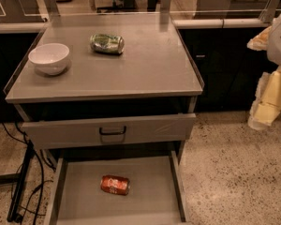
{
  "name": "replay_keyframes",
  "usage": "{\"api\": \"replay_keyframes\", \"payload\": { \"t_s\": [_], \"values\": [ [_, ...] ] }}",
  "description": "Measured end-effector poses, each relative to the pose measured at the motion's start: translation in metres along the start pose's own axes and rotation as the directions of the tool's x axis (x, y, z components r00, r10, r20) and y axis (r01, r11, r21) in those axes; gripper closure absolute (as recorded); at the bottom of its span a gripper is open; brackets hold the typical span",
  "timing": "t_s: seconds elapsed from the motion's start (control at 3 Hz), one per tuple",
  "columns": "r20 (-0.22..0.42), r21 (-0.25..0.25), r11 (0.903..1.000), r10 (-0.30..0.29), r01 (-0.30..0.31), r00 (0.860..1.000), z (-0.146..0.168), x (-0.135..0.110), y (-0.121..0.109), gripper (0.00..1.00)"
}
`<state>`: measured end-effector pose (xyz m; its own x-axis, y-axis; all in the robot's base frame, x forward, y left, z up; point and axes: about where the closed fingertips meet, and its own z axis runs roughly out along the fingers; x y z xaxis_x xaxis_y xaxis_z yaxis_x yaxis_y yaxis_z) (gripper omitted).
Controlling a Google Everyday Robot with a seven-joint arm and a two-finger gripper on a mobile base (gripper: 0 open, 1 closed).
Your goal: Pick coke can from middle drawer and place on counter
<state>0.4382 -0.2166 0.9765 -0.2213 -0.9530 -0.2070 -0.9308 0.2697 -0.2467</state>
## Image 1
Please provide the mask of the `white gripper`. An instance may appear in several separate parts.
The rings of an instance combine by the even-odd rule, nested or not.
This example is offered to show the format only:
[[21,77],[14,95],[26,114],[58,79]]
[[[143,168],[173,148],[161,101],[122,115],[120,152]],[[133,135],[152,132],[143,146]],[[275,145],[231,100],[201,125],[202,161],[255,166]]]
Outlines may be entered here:
[[281,14],[271,26],[251,38],[247,48],[266,51],[270,61],[279,67],[273,73],[263,72],[255,93],[247,124],[255,130],[270,127],[281,113]]

